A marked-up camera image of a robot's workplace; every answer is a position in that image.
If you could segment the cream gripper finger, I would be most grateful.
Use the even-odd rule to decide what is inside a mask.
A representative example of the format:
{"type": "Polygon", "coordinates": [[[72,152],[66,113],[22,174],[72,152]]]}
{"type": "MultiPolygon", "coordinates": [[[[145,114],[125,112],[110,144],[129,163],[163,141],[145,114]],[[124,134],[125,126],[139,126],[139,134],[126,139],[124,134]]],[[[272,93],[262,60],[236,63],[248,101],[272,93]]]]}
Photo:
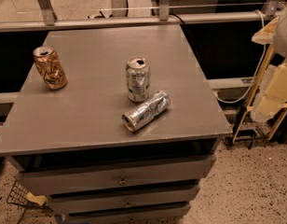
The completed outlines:
{"type": "Polygon", "coordinates": [[[255,122],[272,119],[287,103],[287,63],[270,64],[264,73],[253,102],[251,118],[255,122]]]}
{"type": "Polygon", "coordinates": [[[260,31],[258,31],[253,35],[252,42],[260,45],[272,44],[273,36],[276,31],[277,22],[278,18],[275,18],[272,21],[270,21],[260,31]]]}

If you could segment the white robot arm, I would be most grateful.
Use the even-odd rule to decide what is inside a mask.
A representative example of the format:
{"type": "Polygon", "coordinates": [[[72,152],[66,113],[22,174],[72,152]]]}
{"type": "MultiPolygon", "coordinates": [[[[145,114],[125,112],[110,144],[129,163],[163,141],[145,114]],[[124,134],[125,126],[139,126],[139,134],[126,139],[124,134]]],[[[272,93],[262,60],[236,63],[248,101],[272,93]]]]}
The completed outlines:
{"type": "Polygon", "coordinates": [[[252,37],[252,42],[271,44],[277,54],[285,58],[278,66],[270,64],[255,95],[251,118],[256,122],[272,119],[287,103],[287,7],[252,37]]]}

